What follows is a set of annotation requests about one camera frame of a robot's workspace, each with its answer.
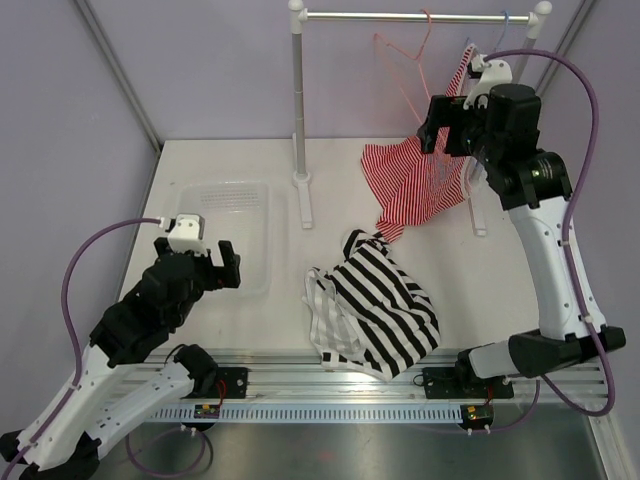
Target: transparent bin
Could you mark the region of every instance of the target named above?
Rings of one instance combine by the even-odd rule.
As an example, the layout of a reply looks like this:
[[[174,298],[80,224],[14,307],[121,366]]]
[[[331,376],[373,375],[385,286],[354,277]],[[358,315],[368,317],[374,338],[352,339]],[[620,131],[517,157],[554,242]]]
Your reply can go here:
[[[269,187],[264,182],[219,182],[189,185],[180,193],[178,213],[205,219],[204,240],[213,262],[222,265],[219,240],[230,240],[240,255],[238,290],[217,295],[252,296],[269,289]]]

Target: purple wall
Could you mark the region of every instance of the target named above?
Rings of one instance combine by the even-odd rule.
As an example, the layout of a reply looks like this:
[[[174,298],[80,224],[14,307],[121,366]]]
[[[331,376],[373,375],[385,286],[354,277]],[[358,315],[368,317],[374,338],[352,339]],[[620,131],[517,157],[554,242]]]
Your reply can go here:
[[[136,215],[154,156],[72,2],[4,0],[1,10],[0,432],[6,432],[32,422],[73,370],[59,305],[64,270],[94,231]],[[83,344],[113,302],[131,235],[105,239],[79,265],[71,312]]]
[[[591,287],[612,325],[624,327],[626,349],[611,355],[617,412],[627,445],[640,458],[638,339],[640,338],[640,61],[632,32],[640,3],[601,1],[570,59],[593,83],[600,102],[600,136],[593,167],[575,213],[576,231]],[[591,116],[582,87],[562,72],[544,98],[541,145],[569,164],[575,183]]]

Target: red wire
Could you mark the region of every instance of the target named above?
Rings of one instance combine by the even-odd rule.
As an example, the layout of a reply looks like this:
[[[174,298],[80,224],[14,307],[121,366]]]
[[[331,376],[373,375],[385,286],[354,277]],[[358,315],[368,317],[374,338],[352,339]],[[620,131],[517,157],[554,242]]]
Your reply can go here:
[[[224,399],[227,396],[227,384],[224,380],[220,380],[218,383],[216,383],[216,386],[218,387],[218,393],[220,394],[220,403],[218,403],[219,409],[220,407],[222,407],[222,402],[224,402]]]
[[[491,403],[491,400],[493,400],[493,387],[491,385],[489,385],[487,387],[487,401],[484,402],[484,405],[482,405],[482,406],[486,407],[487,405],[489,405]]]

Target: white table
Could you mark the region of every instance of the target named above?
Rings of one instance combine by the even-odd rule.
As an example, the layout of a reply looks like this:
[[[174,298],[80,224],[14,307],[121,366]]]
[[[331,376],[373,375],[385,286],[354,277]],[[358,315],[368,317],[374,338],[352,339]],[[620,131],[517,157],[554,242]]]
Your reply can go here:
[[[165,144],[145,216],[175,214],[185,185],[222,180],[261,180],[270,188],[271,283],[267,294],[242,298],[206,294],[169,347],[198,343],[238,354],[315,353],[309,342],[310,312],[301,301],[303,276],[312,266],[340,261],[340,242],[353,228],[373,232],[381,208],[360,167],[366,143],[398,139],[308,140],[315,226],[300,226],[292,185],[290,139],[177,140]],[[517,233],[489,188],[479,194],[489,235],[473,235],[467,203],[426,225],[409,227],[392,244],[393,258],[429,293],[439,315],[442,348],[462,349],[503,340],[536,328],[538,309]],[[162,232],[144,226],[135,242],[123,292],[155,259]],[[205,239],[215,249],[219,238]]]

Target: purple tube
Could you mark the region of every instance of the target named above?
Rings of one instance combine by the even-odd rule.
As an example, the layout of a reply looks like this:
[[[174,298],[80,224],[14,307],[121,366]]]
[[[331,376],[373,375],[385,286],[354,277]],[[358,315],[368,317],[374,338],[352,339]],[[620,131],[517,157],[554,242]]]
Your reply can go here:
[[[168,436],[171,433],[174,433],[174,431],[173,430],[169,430],[169,431],[167,431],[167,432],[165,432],[164,434],[161,434],[161,435]],[[155,478],[181,478],[181,477],[184,477],[185,475],[190,474],[196,468],[198,468],[198,465],[200,464],[200,462],[204,458],[205,448],[207,446],[207,443],[204,440],[204,433],[199,432],[197,430],[196,430],[196,433],[200,436],[200,440],[202,441],[202,443],[200,445],[200,452],[198,453],[198,456],[193,461],[193,463],[191,465],[189,465],[187,468],[185,468],[184,470],[182,470],[181,472],[163,473],[163,472],[158,472],[156,470],[152,470],[152,469],[147,468],[144,465],[142,465],[138,461],[138,459],[136,458],[137,454],[131,448],[131,440],[129,439],[129,435],[127,435],[125,437],[125,440],[124,440],[125,448],[127,449],[127,456],[129,457],[129,461],[133,464],[134,467],[136,467],[141,472],[146,473],[147,475],[151,475],[152,477],[155,477]]]
[[[76,264],[78,263],[78,260],[80,260],[80,257],[85,252],[85,250],[87,250],[87,248],[89,248],[100,237],[106,235],[109,232],[117,230],[119,228],[127,227],[129,225],[138,225],[142,223],[154,223],[156,225],[159,225],[160,220],[155,218],[135,218],[132,220],[125,220],[123,222],[114,223],[109,227],[103,228],[99,232],[96,232],[95,234],[93,234],[86,242],[84,242],[80,246],[78,251],[73,255],[73,257],[71,258],[71,261],[69,262],[69,266],[67,267],[67,270],[64,274],[64,278],[62,280],[62,291],[60,293],[60,303],[62,305],[62,316],[64,318],[64,324],[67,327],[67,332],[69,333],[69,338],[71,339],[71,346],[73,347],[73,355],[76,361],[76,371],[74,373],[73,380],[71,382],[73,387],[76,387],[78,383],[80,383],[80,378],[82,376],[82,349],[80,348],[78,335],[76,334],[76,330],[73,327],[73,322],[71,321],[71,314],[69,313],[69,283],[71,281],[71,274],[73,273],[73,270],[75,269]],[[44,422],[42,422],[42,425],[40,426],[40,428],[38,428],[38,430],[36,430],[36,433],[34,433],[33,436],[29,439],[29,443],[35,444],[38,441],[38,439],[42,436],[44,431],[47,428],[49,428],[49,425],[51,425],[51,422],[53,422],[55,418],[58,416],[58,414],[62,411],[64,406],[69,401],[69,398],[71,398],[71,395],[73,395],[74,391],[75,390],[73,388],[69,388],[69,390],[67,390],[64,396],[58,402],[58,405],[56,405],[56,407],[53,409],[53,411],[47,417],[47,419]],[[16,455],[16,457],[9,463],[9,465],[3,472],[2,477],[0,477],[0,480],[9,479],[9,475],[11,474],[11,471],[15,468],[18,462],[22,460],[22,458],[29,451],[30,448],[31,447],[27,445],[22,450],[20,450],[20,452],[18,452],[18,455]]]
[[[589,97],[589,103],[591,105],[591,134],[589,135],[587,153],[584,158],[584,163],[582,164],[582,169],[580,170],[580,175],[578,176],[578,182],[576,183],[576,188],[573,192],[571,200],[569,201],[569,205],[567,206],[567,211],[562,222],[562,240],[564,243],[564,254],[567,259],[567,267],[569,268],[569,276],[571,277],[571,283],[576,295],[576,301],[578,302],[580,315],[583,319],[590,318],[587,302],[584,298],[584,292],[582,291],[582,287],[580,285],[578,269],[576,268],[576,263],[573,258],[573,252],[569,243],[569,226],[571,224],[571,218],[573,217],[573,211],[576,208],[578,199],[580,198],[580,194],[582,193],[582,188],[587,179],[589,168],[591,167],[591,160],[593,159],[593,152],[595,150],[596,140],[598,138],[598,128],[600,125],[600,110],[598,107],[598,99],[593,87],[591,86],[591,83],[589,82],[585,74],[569,60],[555,53],[535,49],[506,50],[504,52],[497,52],[492,53],[491,55],[487,55],[485,57],[485,61],[493,60],[495,58],[511,57],[514,55],[532,55],[535,57],[544,57],[564,65],[578,78],[578,80],[580,80],[580,83],[582,83],[582,85],[584,86],[584,89],[587,92],[587,96]],[[591,417],[601,417],[607,415],[613,408],[613,405],[616,402],[616,387],[613,379],[613,372],[611,370],[611,364],[609,363],[607,353],[602,346],[602,342],[598,337],[598,333],[591,323],[587,323],[586,326],[587,330],[589,331],[589,335],[593,339],[593,342],[596,346],[596,350],[598,351],[598,356],[600,357],[600,361],[602,362],[602,369],[604,370],[604,376],[607,382],[607,390],[609,393],[605,406],[602,409],[596,411],[587,410],[569,399],[569,397],[567,397],[562,391],[560,391],[557,385],[555,385],[549,378],[547,378],[546,375],[542,375],[542,379],[547,383],[547,385],[549,385],[549,387],[556,393],[556,395],[558,395],[562,399],[562,401],[564,401],[574,410],[577,410],[578,412],[589,415]]]

